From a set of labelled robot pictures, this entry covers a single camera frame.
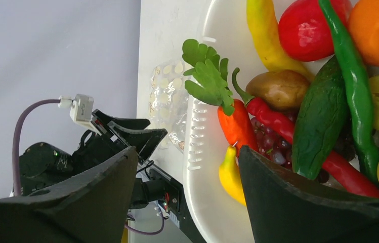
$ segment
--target white basket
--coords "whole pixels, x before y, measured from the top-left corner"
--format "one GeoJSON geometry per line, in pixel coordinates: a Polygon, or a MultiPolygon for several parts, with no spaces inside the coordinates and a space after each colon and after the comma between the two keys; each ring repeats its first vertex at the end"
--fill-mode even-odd
{"type": "MultiPolygon", "coordinates": [[[[277,19],[293,2],[274,0],[277,19]]],[[[198,40],[213,46],[221,57],[229,58],[229,73],[240,67],[237,79],[242,87],[254,76],[267,71],[255,51],[246,24],[245,0],[211,0],[198,40]]],[[[327,60],[306,64],[317,73],[327,60]]],[[[232,199],[219,182],[218,169],[228,143],[219,125],[217,107],[190,96],[187,114],[185,141],[189,146],[185,147],[183,182],[195,225],[207,242],[254,242],[246,207],[232,199]]],[[[283,222],[283,228],[276,230],[285,230],[288,226],[283,222]]]]}

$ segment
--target red apple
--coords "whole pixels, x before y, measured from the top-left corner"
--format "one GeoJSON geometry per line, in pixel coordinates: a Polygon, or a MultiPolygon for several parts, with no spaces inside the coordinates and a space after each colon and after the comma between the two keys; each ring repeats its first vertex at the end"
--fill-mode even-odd
{"type": "MultiPolygon", "coordinates": [[[[349,0],[331,0],[335,12],[346,25],[352,10],[349,0]]],[[[309,62],[334,53],[332,37],[318,0],[297,0],[279,21],[283,49],[294,59],[309,62]]]]}

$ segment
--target white connector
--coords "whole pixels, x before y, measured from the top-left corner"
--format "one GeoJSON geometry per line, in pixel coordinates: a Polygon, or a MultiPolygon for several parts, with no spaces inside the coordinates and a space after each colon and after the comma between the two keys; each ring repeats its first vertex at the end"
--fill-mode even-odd
{"type": "Polygon", "coordinates": [[[60,108],[70,108],[70,117],[74,123],[85,127],[97,134],[100,132],[91,123],[91,113],[94,107],[94,98],[88,95],[77,94],[74,99],[68,96],[60,96],[60,108]]]}

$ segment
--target clear plastic bag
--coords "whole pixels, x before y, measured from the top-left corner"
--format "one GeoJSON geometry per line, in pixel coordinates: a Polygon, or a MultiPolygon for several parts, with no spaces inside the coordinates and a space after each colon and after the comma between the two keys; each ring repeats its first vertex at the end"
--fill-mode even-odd
{"type": "Polygon", "coordinates": [[[154,69],[149,100],[151,128],[165,128],[169,132],[169,139],[164,139],[158,146],[159,149],[168,148],[168,143],[171,142],[180,151],[184,150],[189,97],[184,82],[189,78],[183,76],[183,72],[189,68],[180,59],[154,69]]]}

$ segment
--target green chili pepper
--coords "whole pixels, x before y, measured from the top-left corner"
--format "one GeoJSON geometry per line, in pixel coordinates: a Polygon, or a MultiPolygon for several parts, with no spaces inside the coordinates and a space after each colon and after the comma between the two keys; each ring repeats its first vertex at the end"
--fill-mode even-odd
{"type": "Polygon", "coordinates": [[[368,73],[352,37],[332,8],[330,0],[318,1],[331,31],[335,55],[345,81],[347,104],[352,116],[352,132],[360,170],[372,182],[378,183],[379,149],[372,138],[374,106],[368,73]]]}

